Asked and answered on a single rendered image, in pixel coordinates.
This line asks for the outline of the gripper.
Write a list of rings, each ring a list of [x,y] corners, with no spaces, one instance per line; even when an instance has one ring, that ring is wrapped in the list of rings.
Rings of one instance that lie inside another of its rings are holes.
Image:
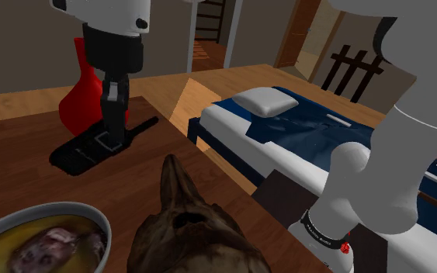
[[[105,72],[102,81],[101,110],[106,132],[104,143],[117,148],[125,140],[129,99],[127,74],[142,70],[144,45],[140,36],[121,36],[82,24],[87,62]]]

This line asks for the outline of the red vase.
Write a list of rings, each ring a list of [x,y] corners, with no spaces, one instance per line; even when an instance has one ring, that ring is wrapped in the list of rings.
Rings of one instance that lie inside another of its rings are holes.
[[[59,114],[61,122],[77,136],[102,119],[102,81],[97,78],[94,68],[86,60],[84,39],[74,38],[74,42],[81,76],[78,83],[61,100]]]

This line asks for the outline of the black handheld radio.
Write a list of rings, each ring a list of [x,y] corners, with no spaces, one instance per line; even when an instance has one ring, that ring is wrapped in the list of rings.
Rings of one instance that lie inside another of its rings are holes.
[[[112,142],[103,120],[91,125],[86,131],[56,148],[49,156],[49,162],[66,174],[78,176],[106,159],[126,150],[135,136],[158,123],[153,116],[131,130],[124,130],[122,143]]]

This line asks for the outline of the brown wooden table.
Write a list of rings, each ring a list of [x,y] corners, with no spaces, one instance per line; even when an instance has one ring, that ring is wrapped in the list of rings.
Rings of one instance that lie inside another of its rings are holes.
[[[174,154],[209,204],[238,223],[251,249],[213,245],[179,263],[173,273],[329,273],[306,247],[202,151],[160,117],[129,148],[79,176],[50,164],[70,140],[57,112],[0,121],[0,218],[47,202],[83,202],[99,209],[112,230],[104,273],[127,273],[137,228],[160,211],[164,159]]]

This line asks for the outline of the grey bowl of soup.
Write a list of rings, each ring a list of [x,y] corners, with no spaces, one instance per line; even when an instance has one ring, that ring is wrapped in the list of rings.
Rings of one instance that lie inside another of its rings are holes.
[[[0,218],[0,273],[102,273],[106,216],[80,202],[50,202]]]

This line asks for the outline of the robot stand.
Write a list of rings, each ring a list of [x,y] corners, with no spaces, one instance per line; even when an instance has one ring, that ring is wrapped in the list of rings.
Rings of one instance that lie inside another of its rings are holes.
[[[252,197],[285,228],[296,222],[311,207],[317,196],[274,170],[255,190]],[[354,252],[354,273],[387,273],[385,239],[357,225],[351,232],[350,245]]]

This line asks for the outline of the white bed with blue blanket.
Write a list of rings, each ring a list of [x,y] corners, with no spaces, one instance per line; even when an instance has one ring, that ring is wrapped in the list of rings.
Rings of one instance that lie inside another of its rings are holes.
[[[289,231],[334,273],[351,273],[363,225],[418,273],[437,273],[437,238],[417,194],[437,157],[437,95],[408,92],[375,128],[284,88],[253,88],[202,111],[201,127],[259,174],[277,168],[317,193]]]

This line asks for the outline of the brown wooden door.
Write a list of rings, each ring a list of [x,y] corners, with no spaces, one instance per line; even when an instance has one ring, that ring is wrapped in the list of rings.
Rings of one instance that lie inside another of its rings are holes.
[[[311,83],[344,16],[328,0],[296,0],[273,67]]]

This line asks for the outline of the black slatted chair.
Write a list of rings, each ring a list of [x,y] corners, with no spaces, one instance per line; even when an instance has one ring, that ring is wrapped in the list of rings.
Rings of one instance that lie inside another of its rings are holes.
[[[380,55],[376,55],[374,60],[369,64],[363,61],[364,57],[368,53],[367,50],[360,50],[354,58],[351,58],[347,57],[347,53],[350,48],[350,45],[344,45],[338,54],[331,55],[331,59],[333,59],[335,62],[333,63],[331,70],[328,72],[328,75],[325,78],[321,89],[327,91],[336,74],[338,73],[339,68],[343,64],[347,64],[348,69],[346,70],[345,74],[343,75],[337,88],[334,91],[335,95],[341,96],[346,86],[351,81],[354,73],[356,73],[357,70],[363,70],[365,71],[365,74],[362,77],[362,80],[356,88],[353,96],[350,98],[350,102],[357,103],[360,100],[364,91],[366,90],[366,87],[372,80],[373,76],[375,74],[383,73],[383,69],[380,68],[380,64],[384,61],[384,58]]]

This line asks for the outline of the white door frame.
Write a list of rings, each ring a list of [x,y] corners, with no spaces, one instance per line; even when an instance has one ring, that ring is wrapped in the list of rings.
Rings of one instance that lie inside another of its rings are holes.
[[[198,17],[198,4],[201,2],[205,2],[206,0],[183,0],[186,3],[191,4],[191,21],[189,27],[189,45],[188,45],[188,53],[187,53],[187,66],[186,72],[192,72],[192,50],[193,44],[195,41],[196,34],[196,19]],[[231,20],[230,33],[227,42],[227,49],[224,57],[223,68],[229,68],[231,66],[231,58],[234,49],[234,42],[237,34],[238,23],[241,15],[241,10],[243,6],[244,0],[235,0],[234,12]]]

